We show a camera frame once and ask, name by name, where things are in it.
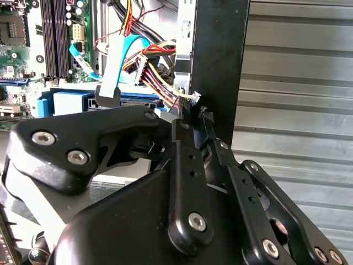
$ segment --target gray metal surface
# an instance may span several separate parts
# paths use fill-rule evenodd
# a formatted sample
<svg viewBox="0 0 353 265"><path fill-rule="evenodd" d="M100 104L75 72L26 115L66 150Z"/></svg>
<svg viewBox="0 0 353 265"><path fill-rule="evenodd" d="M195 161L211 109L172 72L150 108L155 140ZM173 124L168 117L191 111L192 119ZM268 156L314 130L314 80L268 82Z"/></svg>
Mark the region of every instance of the gray metal surface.
<svg viewBox="0 0 353 265"><path fill-rule="evenodd" d="M252 3L234 155L262 165L350 263L352 73L351 0Z"/></svg>

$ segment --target capacitor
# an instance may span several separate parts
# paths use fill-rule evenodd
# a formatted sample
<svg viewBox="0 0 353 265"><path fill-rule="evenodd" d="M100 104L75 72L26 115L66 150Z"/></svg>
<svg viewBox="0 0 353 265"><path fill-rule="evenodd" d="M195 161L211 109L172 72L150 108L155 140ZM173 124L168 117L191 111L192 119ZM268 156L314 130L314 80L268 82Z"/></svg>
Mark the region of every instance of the capacitor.
<svg viewBox="0 0 353 265"><path fill-rule="evenodd" d="M76 13L77 15L84 15L84 10L81 9L81 8L76 8L75 13Z"/></svg>
<svg viewBox="0 0 353 265"><path fill-rule="evenodd" d="M66 20L66 25L67 25L68 27L71 27L72 24L74 24L74 23L72 22L71 19L67 19L67 20Z"/></svg>
<svg viewBox="0 0 353 265"><path fill-rule="evenodd" d="M66 6L66 11L72 12L74 8L72 6Z"/></svg>
<svg viewBox="0 0 353 265"><path fill-rule="evenodd" d="M66 18L67 19L71 19L71 20L75 20L76 19L76 16L70 12L67 12L66 13Z"/></svg>
<svg viewBox="0 0 353 265"><path fill-rule="evenodd" d="M77 70L75 68L68 70L69 75L73 75Z"/></svg>
<svg viewBox="0 0 353 265"><path fill-rule="evenodd" d="M85 2L83 2L83 1L81 1L81 0L79 0L79 1L77 1L77 7L79 7L79 8L85 8L86 7L86 3Z"/></svg>
<svg viewBox="0 0 353 265"><path fill-rule="evenodd" d="M20 78L29 78L30 76L26 73L20 73Z"/></svg>

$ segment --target black metal panel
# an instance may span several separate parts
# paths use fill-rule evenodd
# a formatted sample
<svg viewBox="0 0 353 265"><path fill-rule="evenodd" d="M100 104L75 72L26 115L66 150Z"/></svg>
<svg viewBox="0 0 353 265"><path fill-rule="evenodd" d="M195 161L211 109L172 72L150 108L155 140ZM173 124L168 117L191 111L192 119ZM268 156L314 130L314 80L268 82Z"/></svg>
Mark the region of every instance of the black metal panel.
<svg viewBox="0 0 353 265"><path fill-rule="evenodd" d="M197 3L191 90L215 116L217 137L231 145L249 0Z"/></svg>
<svg viewBox="0 0 353 265"><path fill-rule="evenodd" d="M155 171L78 214L49 264L245 264L226 194L207 191L215 236L196 257L169 241L168 172Z"/></svg>

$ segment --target cable connector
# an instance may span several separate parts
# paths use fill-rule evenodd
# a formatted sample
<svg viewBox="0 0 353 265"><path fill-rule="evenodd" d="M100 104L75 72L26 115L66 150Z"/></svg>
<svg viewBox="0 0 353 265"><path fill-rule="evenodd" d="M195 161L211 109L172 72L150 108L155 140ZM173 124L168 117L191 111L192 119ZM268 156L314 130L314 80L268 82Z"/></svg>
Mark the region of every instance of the cable connector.
<svg viewBox="0 0 353 265"><path fill-rule="evenodd" d="M192 94L192 98L190 99L190 106L194 107L199 102L200 98L201 98L201 94L195 91Z"/></svg>
<svg viewBox="0 0 353 265"><path fill-rule="evenodd" d="M136 71L136 76L135 76L135 85L139 85L140 84L140 80L142 77L142 72L146 67L146 63L147 63L147 57L145 55L139 55L140 59L140 64L138 66L138 69Z"/></svg>

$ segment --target blue expansion slot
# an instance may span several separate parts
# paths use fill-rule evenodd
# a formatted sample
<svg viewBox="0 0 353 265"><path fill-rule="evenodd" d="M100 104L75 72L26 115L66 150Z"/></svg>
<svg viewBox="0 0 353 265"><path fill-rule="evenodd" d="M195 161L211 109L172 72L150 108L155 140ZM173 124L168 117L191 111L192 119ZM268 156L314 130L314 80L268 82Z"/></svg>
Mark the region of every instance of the blue expansion slot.
<svg viewBox="0 0 353 265"><path fill-rule="evenodd" d="M20 87L28 84L30 79L7 79L0 78L0 86Z"/></svg>
<svg viewBox="0 0 353 265"><path fill-rule="evenodd" d="M122 98L126 98L126 97L159 98L155 94L138 94L138 93L124 93L124 92L121 92L121 97Z"/></svg>

